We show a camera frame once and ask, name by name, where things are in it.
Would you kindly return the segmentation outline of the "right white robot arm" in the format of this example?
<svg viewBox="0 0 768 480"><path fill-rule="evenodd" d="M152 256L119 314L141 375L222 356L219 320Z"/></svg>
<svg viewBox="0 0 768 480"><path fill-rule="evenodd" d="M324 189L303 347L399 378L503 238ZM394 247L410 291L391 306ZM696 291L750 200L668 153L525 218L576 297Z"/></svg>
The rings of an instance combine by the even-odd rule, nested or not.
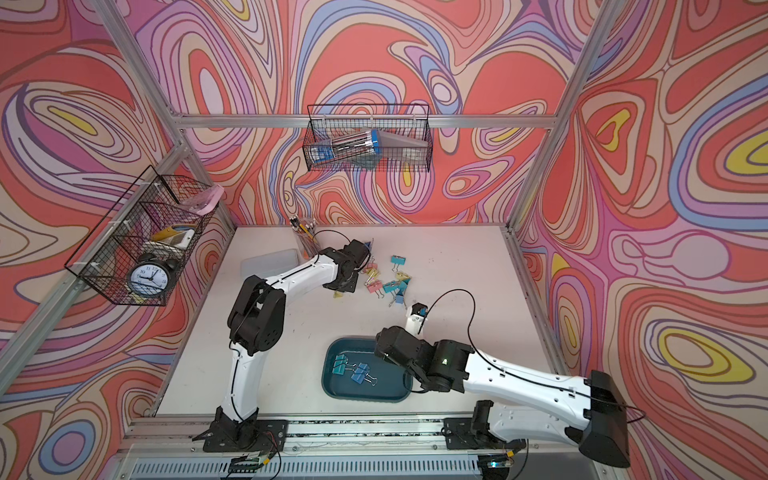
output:
<svg viewBox="0 0 768 480"><path fill-rule="evenodd" d="M603 465L630 465L628 406L605 372L581 377L533 370L461 342L430 344L399 326L377 334L375 354L428 392L480 396L470 420L470 433L480 442L562 442Z"/></svg>

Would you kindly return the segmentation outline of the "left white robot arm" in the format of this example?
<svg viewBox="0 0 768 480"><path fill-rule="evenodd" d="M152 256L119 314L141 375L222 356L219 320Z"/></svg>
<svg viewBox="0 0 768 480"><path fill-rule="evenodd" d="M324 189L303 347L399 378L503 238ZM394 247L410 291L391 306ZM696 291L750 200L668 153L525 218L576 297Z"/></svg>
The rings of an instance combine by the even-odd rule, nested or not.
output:
<svg viewBox="0 0 768 480"><path fill-rule="evenodd" d="M350 240L284 272L243 281L227 318L232 365L225 396L208 429L194 438L203 443L204 452L282 451L278 437L288 422L259 418L259 387L268 352L284 333L288 304L320 287L353 293L370 259L366 243Z"/></svg>

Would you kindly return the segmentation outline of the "teal binder clip front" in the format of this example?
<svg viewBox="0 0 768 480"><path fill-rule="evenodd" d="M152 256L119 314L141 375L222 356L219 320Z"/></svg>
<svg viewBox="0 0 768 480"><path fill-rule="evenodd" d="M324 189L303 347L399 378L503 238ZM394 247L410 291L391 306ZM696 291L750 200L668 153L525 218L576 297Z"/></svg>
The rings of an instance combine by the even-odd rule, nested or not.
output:
<svg viewBox="0 0 768 480"><path fill-rule="evenodd" d="M354 373L357 364L351 363L345 354L339 354L334 358L331 373L336 376L344 376L348 373Z"/></svg>

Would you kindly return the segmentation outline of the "blue binder clip front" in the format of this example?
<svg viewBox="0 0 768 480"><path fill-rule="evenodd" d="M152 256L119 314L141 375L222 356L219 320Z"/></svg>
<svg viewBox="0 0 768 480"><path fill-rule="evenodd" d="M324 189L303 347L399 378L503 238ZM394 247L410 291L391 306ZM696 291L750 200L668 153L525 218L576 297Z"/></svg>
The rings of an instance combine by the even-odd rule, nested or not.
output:
<svg viewBox="0 0 768 480"><path fill-rule="evenodd" d="M351 380L358 385L368 383L371 386L376 386L378 379L370 374L371 368L367 363L357 364L357 369L351 375Z"/></svg>

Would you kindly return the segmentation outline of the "teal storage box tray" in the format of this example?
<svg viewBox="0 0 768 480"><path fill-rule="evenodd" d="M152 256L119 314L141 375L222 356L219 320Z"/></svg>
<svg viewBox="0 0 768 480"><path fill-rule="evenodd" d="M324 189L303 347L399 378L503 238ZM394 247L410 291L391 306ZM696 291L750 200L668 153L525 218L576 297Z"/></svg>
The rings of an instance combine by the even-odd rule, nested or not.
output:
<svg viewBox="0 0 768 480"><path fill-rule="evenodd" d="M321 387L337 400L399 403L413 387L402 368L375 354L374 337L343 337L326 350Z"/></svg>

